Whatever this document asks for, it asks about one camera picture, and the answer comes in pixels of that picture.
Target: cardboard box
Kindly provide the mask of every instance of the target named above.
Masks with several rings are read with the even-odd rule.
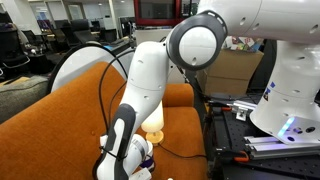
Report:
[[[205,70],[197,72],[197,80],[203,93],[243,95],[250,79],[260,63],[263,53],[246,53],[221,50],[216,61]]]

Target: couch armrest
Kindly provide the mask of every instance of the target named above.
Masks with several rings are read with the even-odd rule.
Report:
[[[193,107],[193,89],[190,84],[168,84],[162,103],[164,107]]]

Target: robotic arm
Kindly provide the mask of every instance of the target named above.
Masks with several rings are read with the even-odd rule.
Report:
[[[260,101],[251,119],[284,143],[293,143],[289,136],[295,143],[319,143],[320,111],[313,103],[320,88],[316,44],[320,42],[319,5],[312,0],[201,0],[198,14],[178,24],[166,42],[140,44],[123,99],[103,143],[98,178],[129,179],[145,158],[146,142],[134,133],[162,99],[168,60],[187,70],[208,67],[227,35],[282,40],[270,87],[266,89],[268,99]],[[287,131],[292,125],[310,126],[313,131],[292,134],[294,131]]]

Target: blue light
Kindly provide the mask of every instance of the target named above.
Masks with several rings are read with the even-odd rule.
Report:
[[[287,129],[290,127],[290,125],[293,123],[293,121],[294,117],[289,118],[288,121],[281,128],[281,130],[278,132],[278,136],[283,136]]]

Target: orange couch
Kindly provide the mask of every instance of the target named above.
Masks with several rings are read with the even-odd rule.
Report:
[[[105,132],[98,99],[98,83],[106,67],[98,63],[67,85],[0,125],[0,179],[93,179],[100,155],[99,138]],[[111,68],[103,83],[108,112],[113,94],[124,83]],[[124,89],[116,96],[111,116]],[[168,85],[163,98],[163,147],[182,155],[205,154],[200,120],[193,108],[190,85]],[[179,158],[154,148],[153,179],[207,179],[205,158]]]

